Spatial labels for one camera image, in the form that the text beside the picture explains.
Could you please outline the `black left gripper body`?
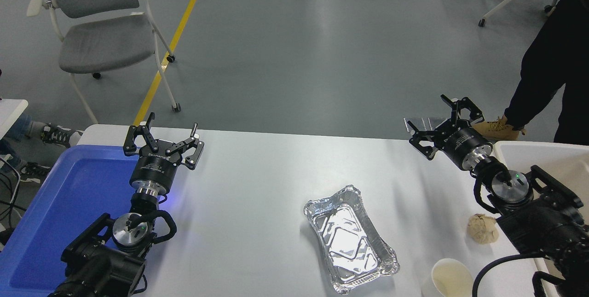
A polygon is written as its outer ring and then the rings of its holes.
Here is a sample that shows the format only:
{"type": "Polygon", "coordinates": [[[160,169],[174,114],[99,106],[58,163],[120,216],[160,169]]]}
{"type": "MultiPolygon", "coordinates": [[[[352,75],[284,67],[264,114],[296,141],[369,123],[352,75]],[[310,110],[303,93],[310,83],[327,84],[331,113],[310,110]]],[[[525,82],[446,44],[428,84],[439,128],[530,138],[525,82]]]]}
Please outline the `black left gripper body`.
{"type": "Polygon", "coordinates": [[[148,145],[139,150],[139,159],[130,178],[130,185],[139,189],[149,182],[154,183],[158,192],[170,192],[181,154],[166,154],[168,148],[175,145],[169,141],[157,141],[158,152],[153,153],[148,145]]]}

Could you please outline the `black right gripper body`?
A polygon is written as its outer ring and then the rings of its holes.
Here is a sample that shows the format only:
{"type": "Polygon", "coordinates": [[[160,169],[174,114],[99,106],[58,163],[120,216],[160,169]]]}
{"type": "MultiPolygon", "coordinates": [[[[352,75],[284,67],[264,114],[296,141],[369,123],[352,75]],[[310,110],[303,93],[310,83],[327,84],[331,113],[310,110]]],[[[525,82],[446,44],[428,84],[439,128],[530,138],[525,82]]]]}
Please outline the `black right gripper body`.
{"type": "Polygon", "coordinates": [[[461,170],[473,170],[491,155],[492,144],[472,127],[441,124],[436,131],[440,132],[436,146],[461,170]]]}

